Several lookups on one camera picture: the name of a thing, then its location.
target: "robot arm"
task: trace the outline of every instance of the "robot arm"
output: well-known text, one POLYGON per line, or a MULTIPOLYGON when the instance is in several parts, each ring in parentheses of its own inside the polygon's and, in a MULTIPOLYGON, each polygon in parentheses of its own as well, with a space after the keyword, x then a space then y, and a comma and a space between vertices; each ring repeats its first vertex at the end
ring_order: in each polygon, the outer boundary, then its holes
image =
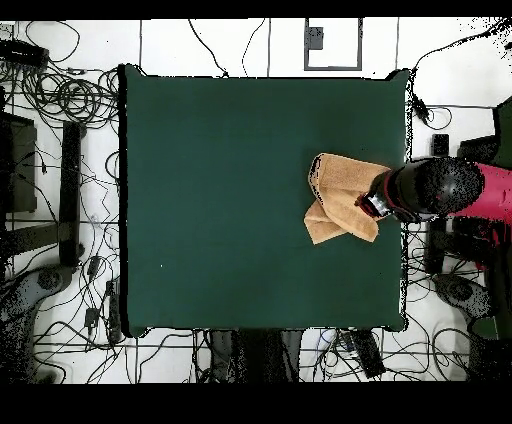
POLYGON ((451 215, 512 223, 512 171, 453 157, 422 159, 379 175, 360 206, 402 222, 451 215))

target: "folded towel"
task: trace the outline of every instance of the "folded towel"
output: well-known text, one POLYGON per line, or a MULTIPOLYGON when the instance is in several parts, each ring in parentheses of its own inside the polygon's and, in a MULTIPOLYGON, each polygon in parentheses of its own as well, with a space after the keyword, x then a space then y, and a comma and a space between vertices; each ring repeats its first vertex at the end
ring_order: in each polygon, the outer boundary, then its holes
POLYGON ((385 166, 343 156, 322 153, 313 160, 309 184, 316 197, 306 212, 304 223, 314 244, 351 233, 373 242, 379 232, 377 221, 367 215, 357 199, 366 194, 385 166))

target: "white floor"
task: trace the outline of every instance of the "white floor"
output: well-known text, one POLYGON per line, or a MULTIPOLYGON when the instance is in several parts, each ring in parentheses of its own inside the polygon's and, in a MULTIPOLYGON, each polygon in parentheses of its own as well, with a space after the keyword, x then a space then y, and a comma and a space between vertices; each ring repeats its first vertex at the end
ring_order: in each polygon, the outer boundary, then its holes
MULTIPOLYGON (((224 67, 231 77, 244 77, 242 56, 253 31, 262 23, 263 18, 240 20, 198 20, 194 26, 203 41, 215 53, 218 63, 224 67)), ((417 60, 428 51, 447 45, 462 37, 483 31, 494 18, 365 18, 363 37, 363 66, 361 72, 305 72, 303 71, 303 32, 304 19, 273 18, 271 20, 270 42, 270 76, 364 76, 383 78, 398 68, 412 68, 417 60)), ((194 37, 186 20, 151 20, 151 21, 66 21, 80 33, 80 43, 76 51, 60 67, 79 69, 109 70, 119 63, 139 64, 148 74, 159 75, 221 75, 208 51, 194 37)), ((21 22, 14 27, 15 35, 26 40, 25 27, 28 22, 21 22)), ((265 77, 268 68, 268 31, 269 19, 266 19, 254 35, 245 55, 244 65, 249 76, 265 77)), ((29 29, 30 38, 37 44, 50 50, 53 60, 65 58, 76 44, 76 35, 66 26, 56 22, 35 22, 29 29)), ((8 37, 0 31, 0 37, 8 37)), ((510 57, 504 45, 505 35, 475 40, 439 53, 432 53, 425 58, 419 67, 415 92, 427 105, 463 105, 469 108, 451 107, 452 121, 440 133, 450 135, 451 154, 456 153, 461 140, 476 138, 494 133, 492 115, 489 109, 478 108, 496 106, 512 93, 512 75, 510 57)), ((88 72, 83 78, 95 81, 99 72, 88 72)), ((37 112, 23 109, 28 103, 22 94, 14 96, 14 113, 34 119, 37 123, 38 147, 43 154, 47 166, 59 166, 60 146, 50 128, 42 122, 37 112)), ((447 113, 436 110, 432 125, 442 126, 446 123, 447 113)), ((115 134, 116 125, 106 125, 102 129, 90 130, 83 142, 85 164, 82 172, 95 175, 96 181, 83 185, 83 208, 81 211, 82 242, 86 247, 86 257, 96 253, 100 247, 104 231, 112 236, 114 248, 118 246, 116 224, 119 211, 118 197, 114 180, 105 171, 105 160, 118 149, 115 134)), ((413 155, 428 154, 431 136, 436 131, 414 122, 413 155)), ((57 137, 62 130, 55 130, 57 137)), ((114 172, 114 161, 110 162, 114 172)), ((36 184, 45 193, 52 209, 58 211, 60 170, 48 168, 43 175, 38 169, 36 184)), ((33 214, 16 214, 13 228, 33 225, 33 220, 51 220, 51 214, 44 199, 38 194, 38 209, 33 214)), ((17 256, 14 260, 14 271, 18 272, 38 251, 17 256)), ((50 250, 34 259, 31 267, 55 262, 57 249, 50 250)), ((103 294, 106 281, 112 274, 118 275, 118 259, 113 251, 103 243, 99 254, 112 259, 112 270, 107 269, 97 279, 95 285, 99 295, 103 294)), ((449 268, 452 263, 445 263, 449 268)), ((410 276, 415 281, 420 273, 410 276)), ((79 295, 78 273, 70 287, 61 294, 45 301, 36 322, 37 335, 47 332, 36 345, 37 357, 48 360, 66 370, 67 383, 86 383, 102 373, 102 364, 107 358, 108 370, 101 377, 101 383, 134 382, 135 373, 142 373, 140 381, 149 382, 182 382, 191 373, 191 337, 174 337, 167 335, 186 335, 187 332, 175 332, 169 329, 152 330, 146 337, 138 340, 125 340, 115 352, 92 350, 84 352, 84 339, 76 336, 61 324, 55 324, 50 331, 49 326, 56 321, 69 323, 76 331, 83 327, 85 308, 82 296, 79 295), (158 346, 164 343, 158 354, 154 355, 158 346), (150 358, 142 368, 140 364, 150 358)), ((99 295, 95 302, 100 303, 99 295)), ((431 339, 439 329, 455 327, 464 329, 462 315, 438 299, 435 293, 427 292, 418 284, 409 288, 407 296, 407 312, 414 320, 409 328, 401 333, 391 334, 376 330, 375 333, 382 343, 383 357, 387 368, 401 371, 408 376, 420 380, 442 380, 432 361, 432 349, 427 355, 424 342, 426 334, 431 339)), ((328 345, 329 332, 324 334, 325 341, 320 341, 320 329, 309 329, 302 342, 301 366, 312 365, 316 361, 317 349, 325 349, 328 345)), ((106 337, 103 324, 100 323, 96 343, 105 343, 106 337)), ((443 333, 436 342, 437 347, 448 354, 453 351, 464 356, 468 353, 468 345, 464 337, 453 332, 443 333)), ((349 371, 345 363, 331 367, 331 372, 343 374, 349 371)), ((57 370, 59 378, 63 373, 57 370)), ((443 373, 449 379, 463 379, 464 371, 450 363, 443 373)), ((358 376, 364 381, 363 374, 358 376)), ((303 368, 301 377, 312 380, 311 368, 303 368)), ((316 380, 321 379, 321 372, 316 380)), ((406 380, 402 374, 387 372, 382 380, 406 380)), ((356 380, 354 375, 332 378, 331 381, 356 380)))

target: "black border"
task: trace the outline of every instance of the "black border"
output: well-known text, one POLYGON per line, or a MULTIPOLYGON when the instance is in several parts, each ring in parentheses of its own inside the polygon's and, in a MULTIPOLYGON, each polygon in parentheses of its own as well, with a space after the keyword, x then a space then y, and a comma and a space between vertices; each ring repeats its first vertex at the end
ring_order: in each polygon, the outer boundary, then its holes
POLYGON ((119 273, 121 284, 119 290, 119 312, 121 315, 121 331, 126 337, 132 338, 128 321, 128 234, 126 219, 128 215, 128 163, 126 137, 126 65, 117 67, 119 93, 117 110, 119 115, 119 273))

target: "green table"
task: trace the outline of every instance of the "green table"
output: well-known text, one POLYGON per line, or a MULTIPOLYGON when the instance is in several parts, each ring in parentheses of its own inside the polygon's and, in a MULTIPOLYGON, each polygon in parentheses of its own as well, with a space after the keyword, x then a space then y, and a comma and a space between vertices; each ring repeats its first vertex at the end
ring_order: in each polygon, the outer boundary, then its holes
POLYGON ((166 78, 120 66, 123 331, 401 329, 399 223, 382 221, 374 243, 314 246, 303 219, 318 153, 403 163, 407 78, 166 78))

